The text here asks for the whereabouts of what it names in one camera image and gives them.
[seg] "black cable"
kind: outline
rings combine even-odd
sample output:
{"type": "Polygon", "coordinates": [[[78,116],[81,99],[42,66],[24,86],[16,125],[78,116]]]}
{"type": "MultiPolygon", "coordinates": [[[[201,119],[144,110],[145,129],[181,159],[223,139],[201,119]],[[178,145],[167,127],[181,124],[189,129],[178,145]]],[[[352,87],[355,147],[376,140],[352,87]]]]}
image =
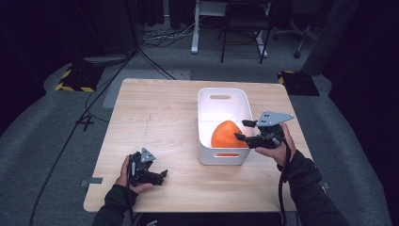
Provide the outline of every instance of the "black cable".
{"type": "Polygon", "coordinates": [[[169,31],[169,29],[168,29],[164,32],[164,34],[161,34],[161,35],[158,35],[156,31],[150,31],[150,32],[155,32],[156,35],[149,36],[149,37],[145,37],[145,35],[144,35],[142,40],[144,42],[144,46],[149,47],[149,48],[167,47],[167,46],[170,46],[171,44],[173,44],[174,42],[176,42],[177,40],[182,40],[185,37],[192,35],[192,34],[184,35],[184,32],[190,31],[192,29],[193,29],[193,27],[192,27],[192,25],[190,25],[187,28],[182,29],[180,31],[175,30],[175,32],[166,34],[169,31]],[[148,43],[149,40],[158,40],[158,43],[156,43],[156,44],[148,43]],[[162,43],[165,41],[170,41],[170,43],[162,45],[162,43]]]}
{"type": "MultiPolygon", "coordinates": [[[[121,71],[121,70],[123,69],[123,67],[129,62],[129,60],[130,60],[130,58],[127,59],[127,60],[118,68],[118,70],[117,70],[116,74],[114,75],[112,81],[115,79],[115,77],[118,76],[118,74],[120,73],[120,71],[121,71]]],[[[81,120],[85,117],[86,113],[88,113],[88,110],[94,105],[94,103],[97,102],[97,100],[100,98],[100,96],[104,93],[105,90],[106,90],[106,89],[104,89],[104,90],[96,97],[96,99],[94,99],[94,101],[86,108],[85,112],[83,112],[83,114],[80,116],[79,121],[81,121],[81,120]]],[[[71,138],[72,138],[72,135],[73,135],[74,131],[76,130],[77,126],[79,125],[79,123],[78,123],[79,121],[77,121],[77,122],[75,123],[75,126],[72,128],[72,130],[71,130],[71,132],[70,132],[70,134],[69,134],[69,136],[68,136],[68,138],[67,138],[67,141],[64,143],[64,145],[63,145],[61,151],[59,152],[58,156],[56,157],[56,161],[54,162],[53,166],[51,167],[49,173],[48,173],[47,176],[46,176],[46,179],[44,180],[43,185],[41,186],[39,195],[38,195],[38,197],[37,197],[36,200],[35,200],[35,204],[33,205],[32,213],[31,213],[31,215],[30,215],[30,220],[29,220],[29,225],[30,225],[30,226],[33,225],[33,219],[34,219],[34,217],[35,217],[36,209],[38,208],[39,200],[40,200],[41,195],[42,195],[42,193],[43,193],[43,191],[44,191],[44,188],[47,186],[47,183],[48,183],[48,181],[50,180],[50,177],[51,177],[51,175],[53,174],[54,169],[56,168],[56,164],[58,163],[59,158],[61,158],[61,155],[65,152],[65,149],[67,148],[68,144],[70,143],[71,138]]]]}
{"type": "Polygon", "coordinates": [[[126,188],[127,188],[127,193],[128,193],[127,194],[127,203],[129,205],[128,206],[128,210],[129,210],[130,221],[132,223],[132,226],[134,226],[140,214],[136,214],[134,216],[133,215],[133,210],[132,210],[133,204],[132,204],[132,196],[130,194],[130,192],[131,192],[130,191],[130,177],[132,175],[130,172],[132,171],[132,162],[133,162],[133,160],[130,159],[129,160],[129,165],[128,165],[128,168],[127,168],[126,188]]]}
{"type": "MultiPolygon", "coordinates": [[[[101,95],[104,93],[104,91],[112,84],[112,82],[115,80],[115,78],[116,78],[116,77],[118,76],[118,74],[120,73],[121,69],[124,68],[124,66],[127,64],[127,62],[129,62],[130,58],[132,58],[132,57],[133,57],[133,56],[129,56],[129,59],[127,59],[126,62],[125,62],[124,64],[122,64],[122,65],[118,68],[118,70],[117,70],[117,72],[114,74],[114,76],[112,76],[111,78],[109,78],[108,80],[106,80],[102,85],[100,85],[99,87],[97,87],[97,89],[100,89],[101,87],[103,87],[103,86],[106,85],[105,88],[104,88],[104,90],[99,94],[99,96],[101,96],[101,95]]],[[[86,101],[85,101],[85,108],[86,108],[87,113],[88,113],[91,117],[93,117],[93,118],[95,118],[95,119],[97,119],[97,120],[99,120],[99,121],[103,121],[103,122],[109,123],[108,120],[101,119],[101,118],[95,116],[94,114],[92,114],[92,113],[89,111],[88,100],[90,99],[91,95],[93,95],[93,93],[94,93],[94,92],[91,92],[90,95],[88,96],[88,98],[87,98],[86,101]]]]}
{"type": "Polygon", "coordinates": [[[101,41],[101,39],[99,38],[99,36],[96,34],[96,32],[94,32],[93,28],[91,27],[90,23],[88,22],[88,18],[85,16],[85,14],[83,13],[82,9],[80,9],[80,7],[77,4],[77,2],[75,0],[72,0],[72,1],[75,4],[76,8],[78,9],[78,11],[79,11],[80,15],[82,16],[83,20],[85,21],[85,24],[88,27],[88,29],[90,30],[91,34],[94,36],[95,40],[97,42],[99,42],[105,50],[107,50],[107,51],[109,51],[111,53],[114,53],[114,54],[126,54],[126,52],[130,52],[130,51],[119,52],[119,51],[115,51],[115,50],[121,50],[120,48],[109,48],[109,47],[105,46],[103,44],[103,42],[101,41]]]}
{"type": "Polygon", "coordinates": [[[282,168],[281,176],[279,177],[279,208],[281,210],[281,215],[282,215],[282,225],[286,226],[287,225],[287,216],[285,214],[284,201],[282,199],[282,183],[286,182],[285,174],[286,174],[286,171],[290,164],[291,149],[290,149],[290,146],[288,145],[287,140],[285,138],[282,141],[284,142],[285,147],[286,147],[286,149],[285,149],[286,155],[285,155],[284,167],[282,168]]]}
{"type": "Polygon", "coordinates": [[[151,64],[157,71],[158,69],[156,67],[158,67],[162,72],[164,72],[165,74],[167,74],[170,78],[172,78],[173,80],[177,80],[175,77],[173,77],[170,73],[168,73],[167,71],[165,71],[161,66],[159,66],[155,61],[153,61],[152,59],[150,59],[141,49],[138,49],[138,52],[144,57],[144,59],[151,64]]]}

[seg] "orange object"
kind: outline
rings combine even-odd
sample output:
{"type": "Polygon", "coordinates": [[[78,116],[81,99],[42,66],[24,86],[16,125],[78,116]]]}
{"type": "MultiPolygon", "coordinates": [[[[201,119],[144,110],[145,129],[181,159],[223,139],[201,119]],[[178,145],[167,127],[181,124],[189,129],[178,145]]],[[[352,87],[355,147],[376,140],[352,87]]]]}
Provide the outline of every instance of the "orange object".
{"type": "Polygon", "coordinates": [[[223,121],[214,130],[211,139],[213,148],[247,148],[245,141],[238,140],[235,134],[241,134],[240,128],[233,121],[223,121]]]}

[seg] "chair leg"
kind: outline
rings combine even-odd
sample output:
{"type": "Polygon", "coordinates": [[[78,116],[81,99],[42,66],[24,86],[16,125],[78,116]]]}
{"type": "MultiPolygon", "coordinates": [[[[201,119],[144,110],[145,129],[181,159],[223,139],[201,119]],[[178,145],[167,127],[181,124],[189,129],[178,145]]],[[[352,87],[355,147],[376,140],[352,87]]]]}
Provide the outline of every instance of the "chair leg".
{"type": "Polygon", "coordinates": [[[310,30],[311,30],[311,27],[307,26],[305,31],[303,32],[302,37],[301,37],[302,39],[300,40],[300,43],[296,50],[297,52],[300,52],[300,49],[302,48],[302,44],[303,44],[303,42],[305,42],[306,37],[308,37],[308,33],[310,32],[310,30]]]}
{"type": "Polygon", "coordinates": [[[224,30],[223,32],[224,32],[224,37],[223,37],[223,49],[222,49],[222,58],[221,58],[221,60],[220,60],[220,63],[223,63],[224,51],[225,51],[225,48],[226,48],[226,36],[227,36],[227,31],[224,30]]]}
{"type": "Polygon", "coordinates": [[[267,45],[267,42],[269,41],[269,36],[270,36],[270,31],[271,31],[271,30],[272,30],[271,28],[269,28],[269,29],[267,30],[266,38],[264,38],[263,50],[262,50],[262,54],[261,54],[261,61],[259,62],[260,64],[263,63],[263,55],[264,55],[264,52],[266,51],[266,45],[267,45]]]}
{"type": "Polygon", "coordinates": [[[262,33],[262,30],[256,32],[256,35],[253,36],[253,40],[255,41],[261,33],[262,33]]]}

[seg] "desk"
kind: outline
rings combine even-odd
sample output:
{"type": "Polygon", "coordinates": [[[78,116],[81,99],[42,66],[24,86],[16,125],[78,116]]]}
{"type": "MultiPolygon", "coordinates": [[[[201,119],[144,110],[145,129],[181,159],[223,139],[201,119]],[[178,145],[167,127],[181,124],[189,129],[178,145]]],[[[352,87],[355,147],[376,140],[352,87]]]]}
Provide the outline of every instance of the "desk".
{"type": "MultiPolygon", "coordinates": [[[[126,155],[146,147],[156,156],[150,170],[168,170],[162,186],[137,199],[136,212],[278,212],[279,171],[273,159],[251,151],[241,166],[205,166],[199,161],[198,93],[202,88],[238,88],[252,115],[264,110],[294,114],[280,84],[125,79],[120,88],[84,207],[96,212],[120,175],[126,155]]],[[[297,119],[287,121],[295,145],[311,157],[297,119]]],[[[295,211],[283,186],[287,211],[295,211]]]]}
{"type": "MultiPolygon", "coordinates": [[[[193,42],[191,44],[191,54],[195,55],[199,52],[200,15],[202,15],[202,16],[224,16],[226,5],[227,5],[227,2],[221,1],[221,0],[219,0],[219,1],[197,0],[193,42]]],[[[256,43],[258,44],[259,53],[262,54],[262,50],[263,50],[262,31],[259,34],[259,36],[256,38],[256,43]]],[[[264,51],[263,57],[267,57],[267,51],[264,51]]]]}

